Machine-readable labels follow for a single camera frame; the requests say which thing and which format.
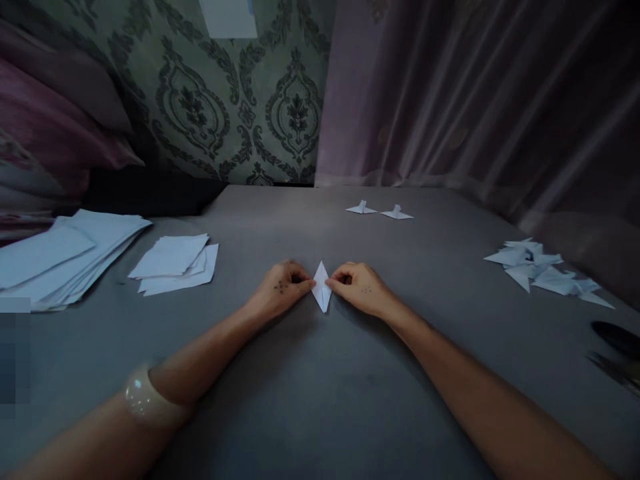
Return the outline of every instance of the forearm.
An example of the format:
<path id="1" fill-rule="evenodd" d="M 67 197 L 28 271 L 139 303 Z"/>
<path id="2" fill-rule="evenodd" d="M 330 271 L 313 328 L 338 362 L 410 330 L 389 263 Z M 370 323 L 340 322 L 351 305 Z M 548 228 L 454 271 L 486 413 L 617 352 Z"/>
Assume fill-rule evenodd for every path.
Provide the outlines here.
<path id="1" fill-rule="evenodd" d="M 610 479 L 610 472 L 536 404 L 406 307 L 385 321 L 415 354 L 501 479 Z"/>
<path id="2" fill-rule="evenodd" d="M 152 368 L 149 372 L 151 383 L 164 398 L 174 403 L 190 405 L 196 402 L 266 320 L 241 308 Z"/>
<path id="3" fill-rule="evenodd" d="M 193 405 L 235 354 L 265 323 L 240 309 L 149 372 L 158 392 Z M 178 427 L 150 427 L 129 412 L 118 392 L 58 436 L 11 479 L 139 478 L 152 466 Z"/>

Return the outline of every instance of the hand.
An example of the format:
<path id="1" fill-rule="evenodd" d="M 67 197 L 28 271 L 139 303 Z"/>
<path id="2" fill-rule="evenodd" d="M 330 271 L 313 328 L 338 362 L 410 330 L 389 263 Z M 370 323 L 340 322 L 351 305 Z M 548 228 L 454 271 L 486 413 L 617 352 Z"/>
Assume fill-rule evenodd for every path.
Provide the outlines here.
<path id="1" fill-rule="evenodd" d="M 346 262 L 326 284 L 354 307 L 385 321 L 403 306 L 378 274 L 365 263 Z"/>
<path id="2" fill-rule="evenodd" d="M 302 265 L 293 260 L 277 263 L 248 300 L 245 308 L 265 321 L 289 310 L 315 286 Z"/>

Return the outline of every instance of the wrist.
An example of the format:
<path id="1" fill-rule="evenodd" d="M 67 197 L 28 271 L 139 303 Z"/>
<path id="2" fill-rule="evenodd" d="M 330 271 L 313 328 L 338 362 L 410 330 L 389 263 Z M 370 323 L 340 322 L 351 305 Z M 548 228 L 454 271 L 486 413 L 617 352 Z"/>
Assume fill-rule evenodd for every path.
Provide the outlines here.
<path id="1" fill-rule="evenodd" d="M 396 300 L 385 309 L 384 314 L 380 316 L 380 320 L 385 322 L 391 328 L 402 326 L 402 324 L 410 321 L 416 314 L 408 306 L 400 300 Z"/>
<path id="2" fill-rule="evenodd" d="M 240 309 L 233 315 L 238 322 L 248 323 L 252 325 L 262 326 L 271 320 L 268 315 L 265 315 L 264 311 L 253 308 L 249 303 L 245 303 Z"/>

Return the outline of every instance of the pink pillow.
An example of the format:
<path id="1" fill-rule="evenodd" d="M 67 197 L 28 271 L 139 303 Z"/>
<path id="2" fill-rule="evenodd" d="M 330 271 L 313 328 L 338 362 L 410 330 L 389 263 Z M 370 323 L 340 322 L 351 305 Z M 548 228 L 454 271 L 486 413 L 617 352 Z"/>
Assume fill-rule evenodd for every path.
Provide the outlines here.
<path id="1" fill-rule="evenodd" d="M 51 223 L 78 203 L 89 169 L 144 165 L 126 141 L 59 93 L 0 58 L 0 241 Z"/>

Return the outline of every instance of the white bangle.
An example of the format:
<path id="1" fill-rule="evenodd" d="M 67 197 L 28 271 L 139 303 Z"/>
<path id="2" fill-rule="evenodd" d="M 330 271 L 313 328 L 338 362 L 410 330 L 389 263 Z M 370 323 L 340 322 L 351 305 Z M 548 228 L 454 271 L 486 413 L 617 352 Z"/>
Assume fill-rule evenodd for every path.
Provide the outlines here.
<path id="1" fill-rule="evenodd" d="M 170 402 L 153 388 L 147 365 L 136 368 L 127 380 L 125 400 L 136 420 L 152 427 L 180 427 L 191 416 L 191 408 Z"/>

